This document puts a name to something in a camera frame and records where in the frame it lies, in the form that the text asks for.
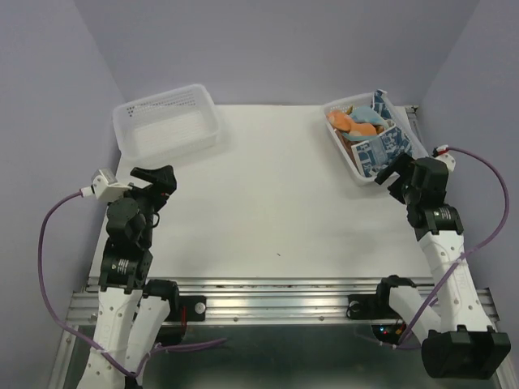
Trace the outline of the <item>blue white patterned towel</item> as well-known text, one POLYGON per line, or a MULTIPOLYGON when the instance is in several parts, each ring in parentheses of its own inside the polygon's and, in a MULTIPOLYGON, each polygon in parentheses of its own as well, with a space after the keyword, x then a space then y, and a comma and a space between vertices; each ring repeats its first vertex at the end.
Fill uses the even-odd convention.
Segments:
POLYGON ((382 131, 377 133, 376 137, 360 141, 352 146, 359 174, 365 178, 373 178, 402 152, 412 156, 414 148, 411 138, 405 130, 404 117, 389 101, 387 92, 376 90, 371 94, 370 103, 366 106, 374 109, 389 124, 389 128, 375 126, 376 129, 382 127, 382 131))

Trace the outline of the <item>brown bear towel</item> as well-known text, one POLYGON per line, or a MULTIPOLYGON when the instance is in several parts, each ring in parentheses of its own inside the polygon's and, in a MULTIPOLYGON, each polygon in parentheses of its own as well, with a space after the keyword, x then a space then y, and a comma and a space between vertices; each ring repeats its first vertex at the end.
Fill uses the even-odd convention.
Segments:
POLYGON ((351 148, 352 143, 347 138, 344 137, 345 132, 340 131, 338 129, 335 129, 334 132, 337 135, 337 138, 339 139, 341 146, 343 147, 344 151, 346 152, 350 161, 352 162, 354 169, 356 171, 358 171, 358 166, 355 162, 354 155, 353 155, 352 148, 351 148))

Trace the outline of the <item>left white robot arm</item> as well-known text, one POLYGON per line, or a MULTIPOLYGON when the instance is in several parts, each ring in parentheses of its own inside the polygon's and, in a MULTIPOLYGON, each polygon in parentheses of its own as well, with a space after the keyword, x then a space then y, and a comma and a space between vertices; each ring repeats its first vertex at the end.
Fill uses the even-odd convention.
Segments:
POLYGON ((174 169, 134 168, 144 187, 99 170, 83 195, 106 203, 108 234, 98 280, 97 324, 80 388, 140 388, 145 364, 166 319, 180 311, 178 285, 150 280, 152 235, 177 189, 174 169))

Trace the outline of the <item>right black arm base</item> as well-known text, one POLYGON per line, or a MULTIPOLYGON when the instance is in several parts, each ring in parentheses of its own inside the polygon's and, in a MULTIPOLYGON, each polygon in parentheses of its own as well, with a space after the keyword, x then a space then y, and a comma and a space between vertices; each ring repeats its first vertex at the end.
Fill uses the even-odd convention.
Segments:
POLYGON ((388 305, 376 294, 350 294, 347 296, 346 317, 352 320, 391 319, 388 305))

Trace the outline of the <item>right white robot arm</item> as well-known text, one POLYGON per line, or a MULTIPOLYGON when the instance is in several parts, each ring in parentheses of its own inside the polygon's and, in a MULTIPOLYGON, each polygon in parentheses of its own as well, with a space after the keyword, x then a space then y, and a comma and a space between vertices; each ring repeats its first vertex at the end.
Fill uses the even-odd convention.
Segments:
POLYGON ((419 159, 403 152, 378 173, 378 184, 393 174, 398 176, 388 191, 406 207, 434 288, 421 297, 413 281, 390 276, 381 280, 373 306, 383 316, 396 312, 401 317, 405 330, 393 348, 404 348, 414 336, 430 377, 489 379, 509 354, 511 344, 482 307, 465 260, 469 251, 465 250, 460 215, 445 201, 454 167, 455 160, 447 150, 419 159))

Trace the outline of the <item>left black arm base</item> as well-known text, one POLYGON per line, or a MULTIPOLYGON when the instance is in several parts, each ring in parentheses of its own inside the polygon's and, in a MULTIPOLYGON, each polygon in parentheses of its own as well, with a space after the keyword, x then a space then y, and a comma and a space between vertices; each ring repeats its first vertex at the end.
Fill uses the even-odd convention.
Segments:
POLYGON ((200 323, 205 320, 207 298, 204 295, 180 295, 170 302, 169 307, 165 322, 186 328, 190 322, 200 323))

